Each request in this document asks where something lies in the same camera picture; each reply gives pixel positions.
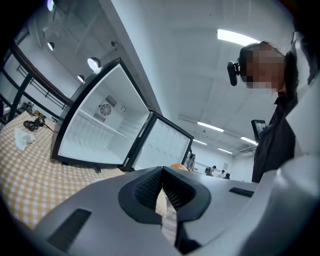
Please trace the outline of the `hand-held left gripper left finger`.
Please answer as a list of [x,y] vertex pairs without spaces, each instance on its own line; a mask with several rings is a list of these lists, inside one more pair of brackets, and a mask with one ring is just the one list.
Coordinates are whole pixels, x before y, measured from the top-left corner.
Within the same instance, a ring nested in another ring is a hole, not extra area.
[[34,231],[66,256],[177,256],[156,213],[162,170],[94,182],[51,210]]

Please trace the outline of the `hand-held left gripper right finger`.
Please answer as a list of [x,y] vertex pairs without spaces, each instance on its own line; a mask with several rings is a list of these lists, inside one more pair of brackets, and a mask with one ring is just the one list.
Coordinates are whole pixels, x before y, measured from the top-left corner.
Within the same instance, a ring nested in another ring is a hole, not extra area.
[[176,212],[174,246],[187,254],[230,224],[253,196],[257,183],[162,169],[162,188]]

